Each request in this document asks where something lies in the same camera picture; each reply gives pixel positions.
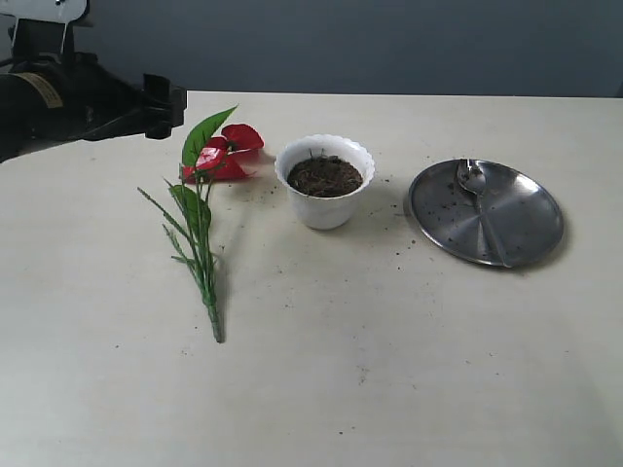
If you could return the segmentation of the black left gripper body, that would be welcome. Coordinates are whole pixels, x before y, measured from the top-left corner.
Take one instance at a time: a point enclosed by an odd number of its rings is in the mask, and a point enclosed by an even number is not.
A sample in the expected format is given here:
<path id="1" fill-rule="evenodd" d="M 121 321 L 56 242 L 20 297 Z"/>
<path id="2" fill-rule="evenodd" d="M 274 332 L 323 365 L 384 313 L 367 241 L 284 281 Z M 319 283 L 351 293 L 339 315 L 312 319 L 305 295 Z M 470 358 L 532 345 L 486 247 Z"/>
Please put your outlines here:
<path id="1" fill-rule="evenodd" d="M 54 145 L 140 133 L 141 90 L 95 54 L 12 56 L 1 61 L 1 161 Z"/>

